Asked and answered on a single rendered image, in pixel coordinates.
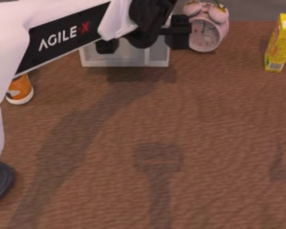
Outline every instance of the yellow carton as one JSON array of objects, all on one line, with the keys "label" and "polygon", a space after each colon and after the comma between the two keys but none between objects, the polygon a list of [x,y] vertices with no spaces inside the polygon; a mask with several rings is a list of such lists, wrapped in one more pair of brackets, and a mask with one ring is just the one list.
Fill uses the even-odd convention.
[{"label": "yellow carton", "polygon": [[286,62],[286,14],[281,13],[265,53],[265,70],[280,73]]}]

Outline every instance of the clock face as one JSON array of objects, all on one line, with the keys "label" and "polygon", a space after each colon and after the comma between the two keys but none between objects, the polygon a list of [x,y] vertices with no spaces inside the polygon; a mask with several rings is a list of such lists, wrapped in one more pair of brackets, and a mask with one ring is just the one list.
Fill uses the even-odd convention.
[{"label": "clock face", "polygon": [[190,48],[198,52],[214,50],[220,42],[218,29],[205,20],[192,21],[192,33],[190,35]]}]

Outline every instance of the red x logo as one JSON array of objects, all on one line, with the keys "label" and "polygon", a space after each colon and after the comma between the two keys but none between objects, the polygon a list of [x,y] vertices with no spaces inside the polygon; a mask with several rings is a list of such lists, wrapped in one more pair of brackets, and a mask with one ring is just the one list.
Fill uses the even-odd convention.
[{"label": "red x logo", "polygon": [[82,23],[82,27],[79,29],[79,31],[84,34],[89,31],[89,21],[86,21]]}]

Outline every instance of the alarm clock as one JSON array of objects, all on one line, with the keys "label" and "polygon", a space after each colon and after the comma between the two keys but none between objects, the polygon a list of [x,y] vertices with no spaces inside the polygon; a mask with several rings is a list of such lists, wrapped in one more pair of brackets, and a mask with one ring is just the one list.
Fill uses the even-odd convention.
[{"label": "alarm clock", "polygon": [[183,7],[183,13],[189,17],[192,33],[189,37],[190,49],[197,52],[215,50],[229,31],[229,11],[223,5],[201,3],[191,0]]}]

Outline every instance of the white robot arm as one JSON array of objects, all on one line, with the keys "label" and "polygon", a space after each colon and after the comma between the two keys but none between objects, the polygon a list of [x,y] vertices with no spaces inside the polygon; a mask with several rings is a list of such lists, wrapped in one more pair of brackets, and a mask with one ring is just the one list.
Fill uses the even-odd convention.
[{"label": "white robot arm", "polygon": [[[12,79],[92,42],[150,47],[177,0],[20,0],[0,3],[0,103]],[[190,26],[180,32],[190,33]],[[0,154],[4,146],[0,110]]]}]

